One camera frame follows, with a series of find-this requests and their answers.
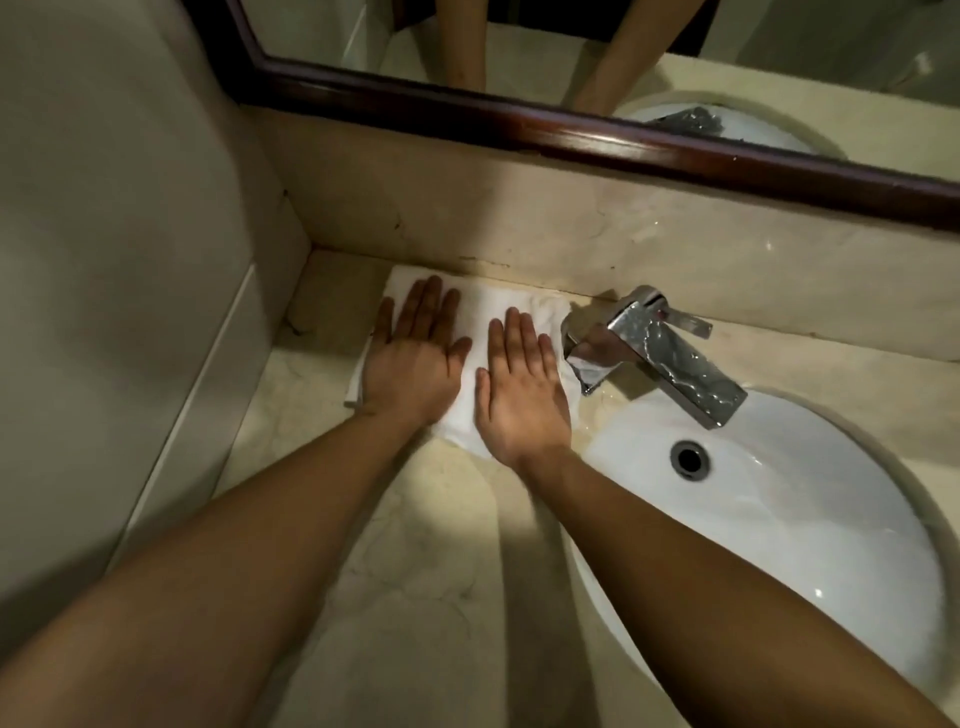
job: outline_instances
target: left hand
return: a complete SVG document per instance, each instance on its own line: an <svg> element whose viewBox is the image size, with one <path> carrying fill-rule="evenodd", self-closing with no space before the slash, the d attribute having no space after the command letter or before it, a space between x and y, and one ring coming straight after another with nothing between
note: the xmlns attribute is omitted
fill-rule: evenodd
<svg viewBox="0 0 960 728"><path fill-rule="evenodd" d="M414 283L393 332L394 300L380 304L363 370L361 412L398 417L419 429L453 404L472 341L450 344L460 291L451 288L440 303L442 290L436 276Z"/></svg>

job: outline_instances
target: backsplash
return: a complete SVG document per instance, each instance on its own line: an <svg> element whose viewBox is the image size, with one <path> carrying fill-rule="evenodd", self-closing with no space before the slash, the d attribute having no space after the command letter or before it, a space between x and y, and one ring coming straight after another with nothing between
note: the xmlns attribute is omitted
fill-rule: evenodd
<svg viewBox="0 0 960 728"><path fill-rule="evenodd" d="M960 238L250 109L325 248L960 360Z"/></svg>

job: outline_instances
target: wooden mirror frame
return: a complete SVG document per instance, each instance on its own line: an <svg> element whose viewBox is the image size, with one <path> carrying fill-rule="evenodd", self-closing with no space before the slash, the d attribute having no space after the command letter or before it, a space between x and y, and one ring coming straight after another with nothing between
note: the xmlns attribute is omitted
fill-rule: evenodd
<svg viewBox="0 0 960 728"><path fill-rule="evenodd" d="M241 0L182 2L218 81L239 104L960 231L957 182L274 58Z"/></svg>

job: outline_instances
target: folded towel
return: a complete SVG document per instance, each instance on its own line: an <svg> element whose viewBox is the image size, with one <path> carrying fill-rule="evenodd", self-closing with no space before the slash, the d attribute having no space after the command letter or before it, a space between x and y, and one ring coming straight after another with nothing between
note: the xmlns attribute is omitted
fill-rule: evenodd
<svg viewBox="0 0 960 728"><path fill-rule="evenodd" d="M461 278L445 273L437 273L426 268L413 266L394 266L383 295L390 296L396 301L394 306L394 325L400 315L400 309L406 300L407 294L417 279L427 279L430 276L439 276L444 282L444 292L448 288L459 288L461 293L460 307L457 309L457 320L453 327L453 340L461 336L473 339L473 348L467 357L461 379L460 394L453 402L443 418L433 425L434 434L444 437L461 448L481 457L491 457L490 451L480 439L480 433L473 423L473 408L475 402L474 390L476 387L476 370L487 366L487 327L491 319L503 319L507 309L515 306L520 313L529 313L534 319L537 333L548 333L553 341L553 348L557 354L557 366L560 370L560 379L566 392L566 400L570 405L570 418L573 426L577 426L577 408L580 404L580 382L573 374L573 370L564 361L564 347L560 326L570 311L570 303L560 296L540 291L521 290L510 288L506 284L493 283L480 279ZM363 372L363 363L367 358L367 347L364 348L353 370L347 390L347 405L355 405L361 401L360 378Z"/></svg>

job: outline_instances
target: faucet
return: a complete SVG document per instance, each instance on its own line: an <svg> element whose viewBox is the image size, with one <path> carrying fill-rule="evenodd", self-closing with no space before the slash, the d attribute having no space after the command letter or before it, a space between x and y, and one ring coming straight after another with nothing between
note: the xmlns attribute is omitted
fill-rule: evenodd
<svg viewBox="0 0 960 728"><path fill-rule="evenodd" d="M663 294L641 285L611 304L578 338L564 319L564 358L592 394L624 362L636 364L707 429L722 427L747 393L691 347L671 326L707 339L713 324L671 308Z"/></svg>

